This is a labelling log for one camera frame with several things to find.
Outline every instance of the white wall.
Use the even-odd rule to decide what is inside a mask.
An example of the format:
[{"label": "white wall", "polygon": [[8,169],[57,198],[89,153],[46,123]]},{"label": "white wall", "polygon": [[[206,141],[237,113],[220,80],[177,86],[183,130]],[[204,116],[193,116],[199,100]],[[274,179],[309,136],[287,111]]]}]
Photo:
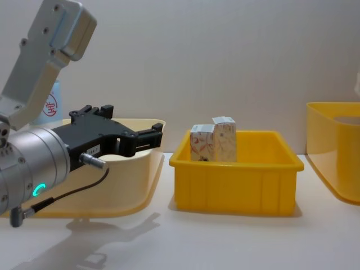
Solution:
[{"label": "white wall", "polygon": [[[40,3],[0,1],[1,89]],[[240,129],[280,131],[300,153],[306,102],[357,100],[360,1],[83,3],[98,27],[61,72],[65,111],[113,104],[117,117],[164,119],[168,151],[193,124],[228,115]]]}]

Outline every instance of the small box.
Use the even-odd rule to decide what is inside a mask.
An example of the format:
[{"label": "small box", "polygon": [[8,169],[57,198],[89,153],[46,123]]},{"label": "small box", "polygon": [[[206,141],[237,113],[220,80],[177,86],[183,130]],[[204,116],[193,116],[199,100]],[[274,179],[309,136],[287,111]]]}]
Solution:
[{"label": "small box", "polygon": [[231,117],[213,118],[215,159],[218,162],[236,162],[236,123]]},{"label": "small box", "polygon": [[190,142],[192,161],[215,161],[214,125],[194,125]]}]

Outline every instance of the cable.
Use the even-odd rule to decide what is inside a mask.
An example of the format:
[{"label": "cable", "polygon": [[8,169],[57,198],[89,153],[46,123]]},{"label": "cable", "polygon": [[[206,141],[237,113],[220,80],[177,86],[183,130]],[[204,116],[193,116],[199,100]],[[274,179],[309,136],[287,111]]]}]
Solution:
[{"label": "cable", "polygon": [[31,208],[32,208],[32,209],[34,210],[34,212],[36,213],[36,212],[44,209],[45,207],[53,204],[55,201],[58,201],[58,200],[60,200],[60,199],[63,199],[63,198],[65,198],[65,197],[68,197],[68,196],[70,196],[70,195],[72,195],[72,194],[75,194],[75,193],[77,193],[77,192],[80,192],[80,191],[83,191],[83,190],[87,190],[87,189],[89,189],[89,188],[91,188],[91,187],[94,187],[94,186],[96,186],[96,185],[99,185],[99,184],[100,184],[102,181],[104,181],[104,179],[107,177],[107,175],[109,174],[109,171],[110,171],[110,168],[107,168],[106,171],[105,171],[105,173],[103,174],[103,176],[102,176],[98,181],[96,181],[96,182],[94,182],[94,183],[92,183],[92,184],[89,184],[89,185],[84,186],[84,187],[77,188],[76,190],[69,191],[69,192],[67,192],[67,193],[64,193],[64,194],[56,197],[56,198],[54,198],[54,197],[47,198],[47,199],[45,199],[45,200],[43,200],[43,201],[41,201],[41,202],[38,202],[37,204],[32,205]]}]

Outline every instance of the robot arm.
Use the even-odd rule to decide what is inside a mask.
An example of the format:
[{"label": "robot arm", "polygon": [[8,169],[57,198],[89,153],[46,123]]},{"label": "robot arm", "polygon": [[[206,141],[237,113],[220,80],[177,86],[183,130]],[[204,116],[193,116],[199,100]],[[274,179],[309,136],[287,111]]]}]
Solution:
[{"label": "robot arm", "polygon": [[84,164],[103,169],[101,155],[131,157],[161,144],[162,124],[135,132],[111,120],[111,105],[72,111],[71,124],[54,130],[9,136],[10,128],[18,130],[41,113],[60,70],[82,58],[96,24],[80,3],[44,0],[28,39],[20,43],[20,56],[0,96],[0,214],[10,210],[13,227],[54,199],[25,211],[22,203],[59,185],[72,170]]}]

